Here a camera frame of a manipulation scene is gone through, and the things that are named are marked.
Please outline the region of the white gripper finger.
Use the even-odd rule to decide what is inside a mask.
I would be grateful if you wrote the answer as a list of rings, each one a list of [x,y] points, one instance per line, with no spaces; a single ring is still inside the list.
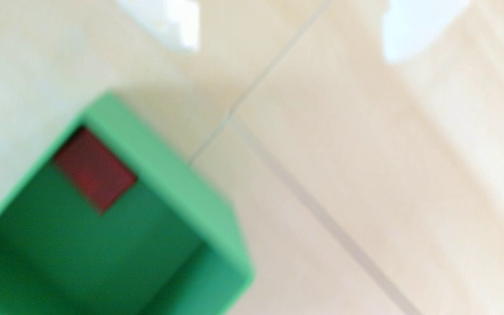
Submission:
[[[389,1],[382,14],[382,55],[402,63],[426,50],[471,1]]]
[[[200,50],[200,4],[197,1],[116,1],[135,23],[176,53]]]

